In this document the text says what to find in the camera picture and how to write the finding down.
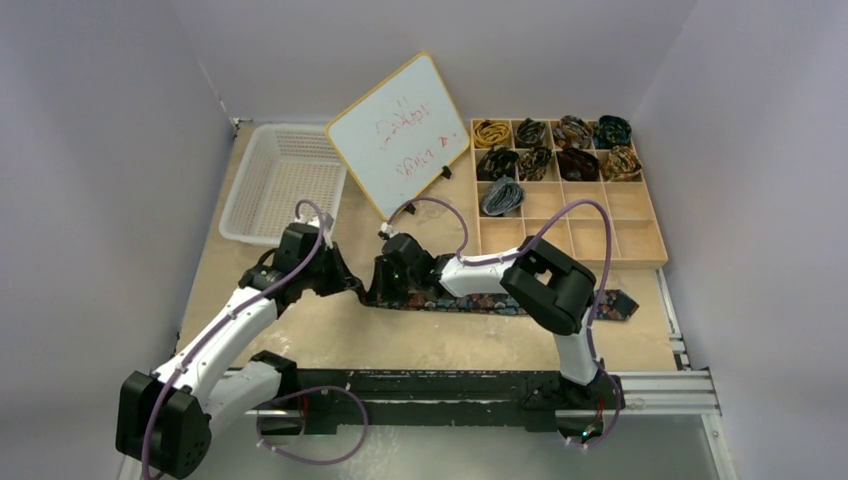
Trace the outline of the navy floral patterned tie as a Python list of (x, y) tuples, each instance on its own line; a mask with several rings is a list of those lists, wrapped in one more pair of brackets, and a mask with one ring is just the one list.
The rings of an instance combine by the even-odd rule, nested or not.
[[(353, 283), (350, 291), (357, 295), (361, 305), (370, 308), (499, 316), (528, 315), (523, 305), (506, 293), (481, 293), (463, 297), (445, 295), (436, 300), (428, 300), (423, 294), (400, 290), (399, 296), (392, 299), (370, 291), (361, 282)], [(597, 295), (600, 295), (600, 302), (595, 313), (595, 320), (625, 322), (630, 320), (640, 308), (640, 304), (623, 290), (606, 289), (603, 292), (596, 290), (587, 301), (579, 301), (578, 312), (583, 314), (584, 311), (588, 311)]]

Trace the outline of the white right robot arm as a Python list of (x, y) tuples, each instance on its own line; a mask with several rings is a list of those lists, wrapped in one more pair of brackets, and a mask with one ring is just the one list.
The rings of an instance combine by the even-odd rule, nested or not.
[(601, 391), (590, 328), (599, 307), (595, 275), (535, 237), (501, 253), (432, 255), (409, 234), (386, 240), (375, 259), (366, 306), (531, 317), (553, 335), (561, 392), (584, 407)]

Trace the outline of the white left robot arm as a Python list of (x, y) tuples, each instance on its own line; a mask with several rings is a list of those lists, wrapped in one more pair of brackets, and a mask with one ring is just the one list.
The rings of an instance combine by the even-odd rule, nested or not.
[(307, 406), (319, 385), (302, 384), (297, 364), (259, 352), (237, 373), (240, 353), (306, 291), (329, 296), (358, 280), (329, 238), (328, 219), (290, 223), (277, 247), (244, 271), (221, 310), (185, 347), (120, 387), (115, 447), (140, 462), (144, 479), (184, 479), (200, 465), (214, 437), (238, 417), (268, 403)]

